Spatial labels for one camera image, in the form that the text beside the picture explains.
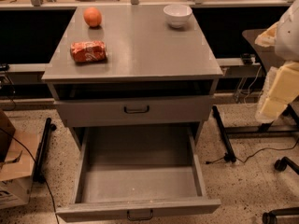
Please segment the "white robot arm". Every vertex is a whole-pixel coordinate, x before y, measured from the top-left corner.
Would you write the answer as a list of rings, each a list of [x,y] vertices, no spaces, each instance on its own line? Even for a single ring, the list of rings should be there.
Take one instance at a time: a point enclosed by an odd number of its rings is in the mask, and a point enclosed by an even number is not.
[[[279,21],[257,36],[255,44],[273,47],[285,61],[280,68],[270,67],[257,104],[255,118],[270,123],[299,96],[299,10],[290,7]]]

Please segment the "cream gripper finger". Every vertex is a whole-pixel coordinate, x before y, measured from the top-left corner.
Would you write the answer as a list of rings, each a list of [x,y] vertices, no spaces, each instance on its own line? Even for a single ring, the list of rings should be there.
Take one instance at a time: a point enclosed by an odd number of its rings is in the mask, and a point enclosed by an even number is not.
[[[280,68],[270,67],[263,84],[255,118],[273,122],[299,96],[299,62],[285,62]]]

